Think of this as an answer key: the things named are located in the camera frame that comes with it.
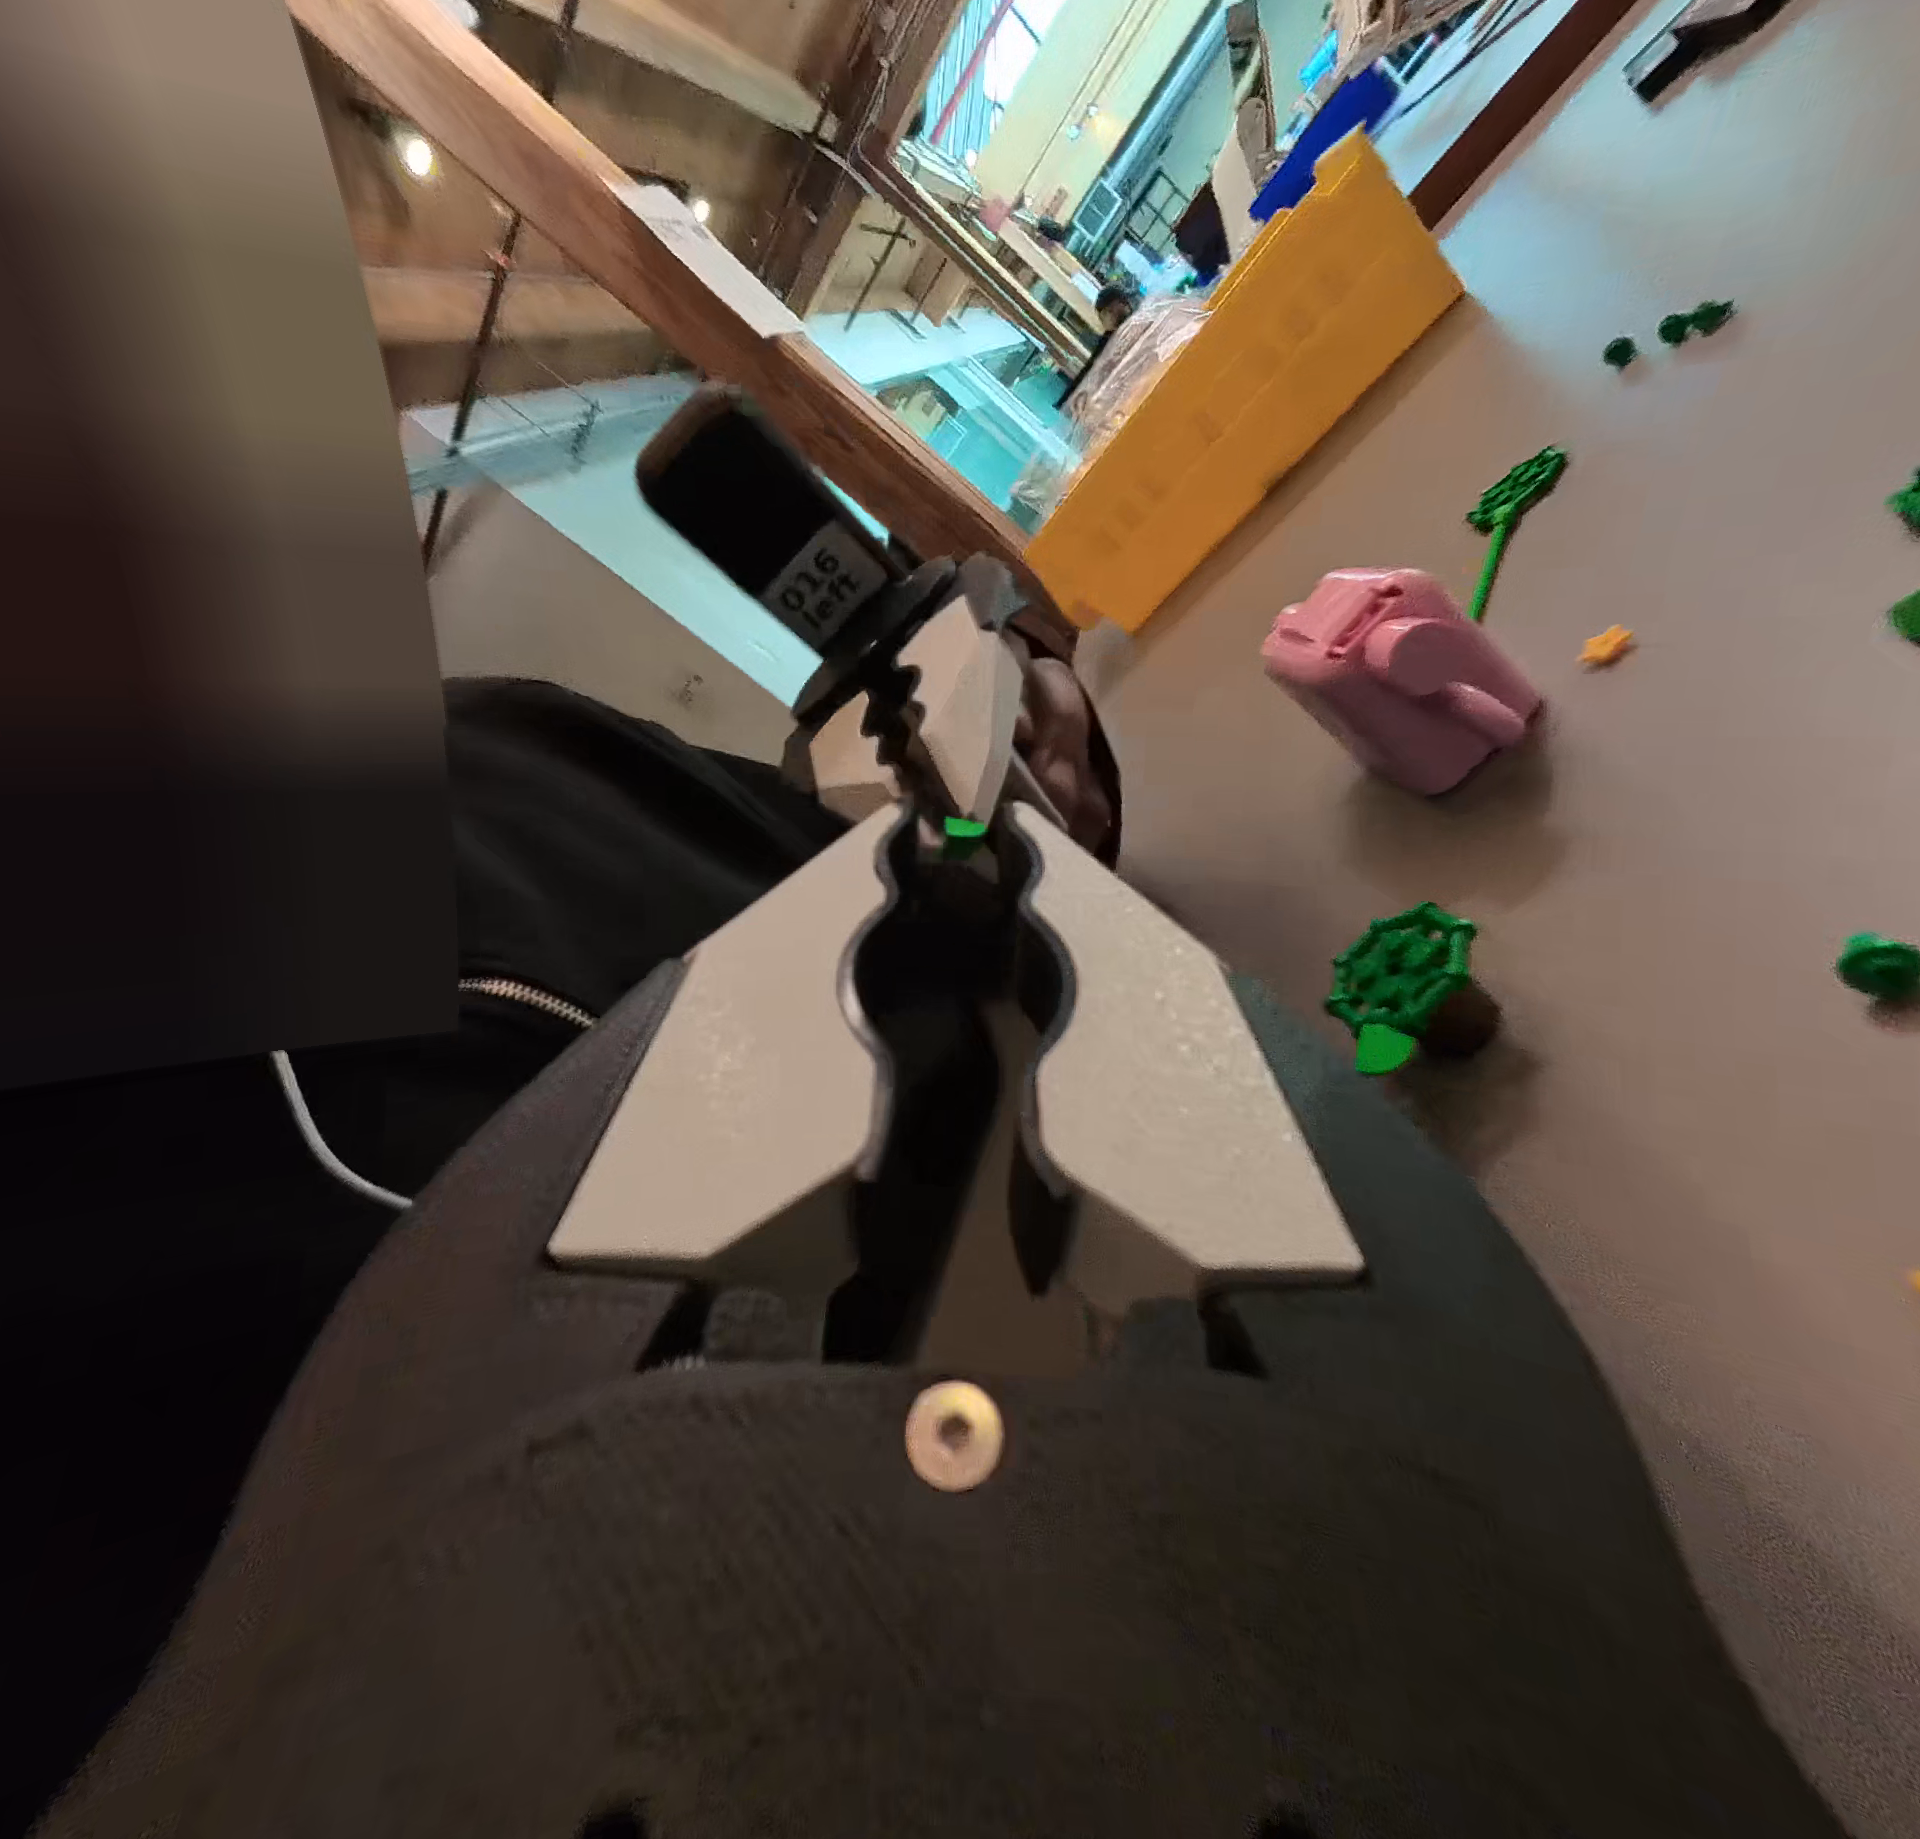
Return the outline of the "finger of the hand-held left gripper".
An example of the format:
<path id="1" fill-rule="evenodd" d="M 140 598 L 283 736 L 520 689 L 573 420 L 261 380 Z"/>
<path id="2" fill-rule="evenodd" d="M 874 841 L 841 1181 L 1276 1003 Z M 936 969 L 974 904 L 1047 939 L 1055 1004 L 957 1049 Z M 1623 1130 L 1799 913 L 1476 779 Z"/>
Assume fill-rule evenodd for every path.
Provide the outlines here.
<path id="1" fill-rule="evenodd" d="M 1021 721 L 1021 661 L 974 612 L 917 633 L 917 744 L 957 818 L 988 821 L 1006 794 Z"/>
<path id="2" fill-rule="evenodd" d="M 868 710 L 835 712 L 820 725 L 798 726 L 780 752 L 784 779 L 842 822 L 892 815 L 905 796 L 901 772 L 884 759 L 871 717 Z"/>

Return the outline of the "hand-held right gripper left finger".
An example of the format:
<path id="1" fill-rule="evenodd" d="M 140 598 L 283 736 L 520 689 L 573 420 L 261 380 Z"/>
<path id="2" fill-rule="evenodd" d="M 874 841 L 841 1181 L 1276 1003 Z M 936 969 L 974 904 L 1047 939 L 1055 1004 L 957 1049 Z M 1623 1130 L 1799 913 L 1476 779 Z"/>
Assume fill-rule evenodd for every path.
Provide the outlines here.
<path id="1" fill-rule="evenodd" d="M 767 1297 L 830 1350 L 857 1193 L 923 1074 L 915 1008 L 860 981 L 919 849 L 915 808 L 882 809 L 689 954 L 544 1245 L 557 1268 Z"/>

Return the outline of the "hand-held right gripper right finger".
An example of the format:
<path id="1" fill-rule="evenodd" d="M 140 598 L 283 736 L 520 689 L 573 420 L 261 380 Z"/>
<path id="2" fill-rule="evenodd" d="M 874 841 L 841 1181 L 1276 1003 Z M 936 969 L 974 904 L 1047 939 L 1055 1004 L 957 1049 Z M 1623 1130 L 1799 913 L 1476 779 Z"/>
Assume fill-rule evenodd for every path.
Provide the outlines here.
<path id="1" fill-rule="evenodd" d="M 1356 1283 L 1365 1256 L 1218 955 L 1034 804 L 1003 815 L 1006 1198 L 1082 1350 L 1140 1308 Z"/>

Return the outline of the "green web plant assembly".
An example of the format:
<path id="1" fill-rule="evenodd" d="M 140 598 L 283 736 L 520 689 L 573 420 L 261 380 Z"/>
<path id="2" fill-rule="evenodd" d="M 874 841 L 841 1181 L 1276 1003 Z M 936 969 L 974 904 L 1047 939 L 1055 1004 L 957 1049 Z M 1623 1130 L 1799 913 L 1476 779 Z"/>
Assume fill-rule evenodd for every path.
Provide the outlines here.
<path id="1" fill-rule="evenodd" d="M 1422 901 L 1377 917 L 1332 964 L 1324 1010 L 1354 1041 L 1385 1023 L 1420 1035 L 1420 1059 L 1475 1059 L 1500 1035 L 1500 1004 L 1475 974 L 1476 921 Z"/>

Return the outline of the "person's left hand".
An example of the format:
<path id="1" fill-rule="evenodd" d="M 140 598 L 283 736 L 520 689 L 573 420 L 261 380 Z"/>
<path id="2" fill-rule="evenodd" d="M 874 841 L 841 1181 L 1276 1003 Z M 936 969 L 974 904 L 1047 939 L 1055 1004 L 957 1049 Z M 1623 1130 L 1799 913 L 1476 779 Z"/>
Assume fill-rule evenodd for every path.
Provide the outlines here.
<path id="1" fill-rule="evenodd" d="M 1114 868 L 1121 841 L 1121 784 L 1112 748 L 1072 667 L 1034 652 L 1021 667 L 1015 744 L 1070 838 Z"/>

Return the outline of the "person's black jacket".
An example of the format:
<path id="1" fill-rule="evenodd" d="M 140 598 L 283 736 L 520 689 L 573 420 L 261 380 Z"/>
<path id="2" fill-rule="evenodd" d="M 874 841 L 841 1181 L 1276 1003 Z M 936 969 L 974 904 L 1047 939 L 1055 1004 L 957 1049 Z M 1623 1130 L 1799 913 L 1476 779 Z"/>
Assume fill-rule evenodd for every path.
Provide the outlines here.
<path id="1" fill-rule="evenodd" d="M 763 762 L 527 680 L 447 695 L 462 1012 L 292 1059 L 345 1170 L 418 1195 L 655 967 L 842 822 Z M 25 1834 L 190 1602 L 390 1214 L 274 1066 L 4 1093 L 2 1816 Z"/>

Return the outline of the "paper sign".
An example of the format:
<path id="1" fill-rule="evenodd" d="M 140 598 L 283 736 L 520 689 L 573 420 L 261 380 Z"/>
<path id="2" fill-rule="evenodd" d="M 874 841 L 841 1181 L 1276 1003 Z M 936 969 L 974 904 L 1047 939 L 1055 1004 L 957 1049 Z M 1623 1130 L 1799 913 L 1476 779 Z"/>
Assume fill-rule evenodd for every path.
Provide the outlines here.
<path id="1" fill-rule="evenodd" d="M 703 201 L 689 206 L 667 187 L 640 179 L 618 184 L 615 194 L 754 336 L 805 333 L 805 318 L 707 228 Z"/>

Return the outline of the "clear plastic bags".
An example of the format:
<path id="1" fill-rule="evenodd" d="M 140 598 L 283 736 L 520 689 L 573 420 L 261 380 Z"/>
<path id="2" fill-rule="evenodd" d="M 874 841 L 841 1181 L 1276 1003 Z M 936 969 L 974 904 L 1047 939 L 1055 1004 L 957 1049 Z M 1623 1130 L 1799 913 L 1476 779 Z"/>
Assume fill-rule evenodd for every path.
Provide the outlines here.
<path id="1" fill-rule="evenodd" d="M 1211 312 L 1206 287 L 1140 292 L 1140 310 L 1123 325 L 1063 415 L 1066 453 L 1049 481 L 1041 518 L 1066 502 L 1070 485 L 1116 436 L 1126 420 L 1178 354 L 1198 338 Z"/>

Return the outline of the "yellow plastic bin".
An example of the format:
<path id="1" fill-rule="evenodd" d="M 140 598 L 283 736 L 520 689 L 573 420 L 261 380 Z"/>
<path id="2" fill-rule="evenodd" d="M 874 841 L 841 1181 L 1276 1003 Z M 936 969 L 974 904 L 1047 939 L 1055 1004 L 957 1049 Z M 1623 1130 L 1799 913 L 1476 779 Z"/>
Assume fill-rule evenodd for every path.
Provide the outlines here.
<path id="1" fill-rule="evenodd" d="M 1350 130 L 1080 461 L 1027 542 L 1034 575 L 1079 628 L 1140 630 L 1462 294 L 1370 134 Z"/>

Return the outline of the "pink brick watering can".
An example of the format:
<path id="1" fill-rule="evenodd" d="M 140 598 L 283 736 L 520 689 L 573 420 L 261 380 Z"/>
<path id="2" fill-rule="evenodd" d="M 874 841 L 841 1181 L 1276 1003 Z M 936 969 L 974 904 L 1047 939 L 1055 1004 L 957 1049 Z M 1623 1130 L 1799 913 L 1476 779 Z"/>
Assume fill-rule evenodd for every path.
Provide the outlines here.
<path id="1" fill-rule="evenodd" d="M 1356 566 L 1283 607 L 1267 676 L 1371 776 L 1448 794 L 1519 748 L 1545 698 L 1427 572 Z"/>

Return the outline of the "green flat stem piece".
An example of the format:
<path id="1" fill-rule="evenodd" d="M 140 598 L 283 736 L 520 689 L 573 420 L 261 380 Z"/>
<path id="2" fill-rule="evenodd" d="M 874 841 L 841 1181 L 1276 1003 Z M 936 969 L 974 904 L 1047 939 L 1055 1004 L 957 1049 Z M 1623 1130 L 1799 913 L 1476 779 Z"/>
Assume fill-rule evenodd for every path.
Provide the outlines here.
<path id="1" fill-rule="evenodd" d="M 1505 558 L 1506 545 L 1523 517 L 1547 496 L 1570 467 L 1570 452 L 1561 445 L 1547 445 L 1527 461 L 1514 464 L 1499 481 L 1495 481 L 1468 512 L 1468 525 L 1486 538 L 1486 555 L 1476 577 L 1468 616 L 1475 623 L 1486 618 L 1497 580 Z"/>

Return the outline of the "blue plastic bin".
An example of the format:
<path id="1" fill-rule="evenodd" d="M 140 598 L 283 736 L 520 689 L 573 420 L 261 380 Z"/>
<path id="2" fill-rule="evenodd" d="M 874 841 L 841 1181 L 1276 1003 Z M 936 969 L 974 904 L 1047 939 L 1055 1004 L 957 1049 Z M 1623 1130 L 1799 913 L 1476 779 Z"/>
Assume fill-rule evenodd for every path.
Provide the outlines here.
<path id="1" fill-rule="evenodd" d="M 1382 59 L 1345 78 L 1253 194 L 1250 219 L 1262 224 L 1294 208 L 1315 188 L 1321 159 L 1354 130 L 1370 134 L 1393 108 L 1398 94 L 1399 83 Z"/>

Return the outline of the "wooden post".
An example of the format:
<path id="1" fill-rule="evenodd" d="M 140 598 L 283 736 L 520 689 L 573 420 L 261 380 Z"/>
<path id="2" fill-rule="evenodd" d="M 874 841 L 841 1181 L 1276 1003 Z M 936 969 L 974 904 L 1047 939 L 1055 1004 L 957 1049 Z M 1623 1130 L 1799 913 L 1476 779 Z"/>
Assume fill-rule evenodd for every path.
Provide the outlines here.
<path id="1" fill-rule="evenodd" d="M 807 336 L 758 338 L 628 209 L 625 171 L 434 0 L 285 0 L 297 24 L 523 213 L 595 285 L 778 432 L 923 558 L 994 555 L 1051 645 L 1077 625 L 1012 520 Z"/>

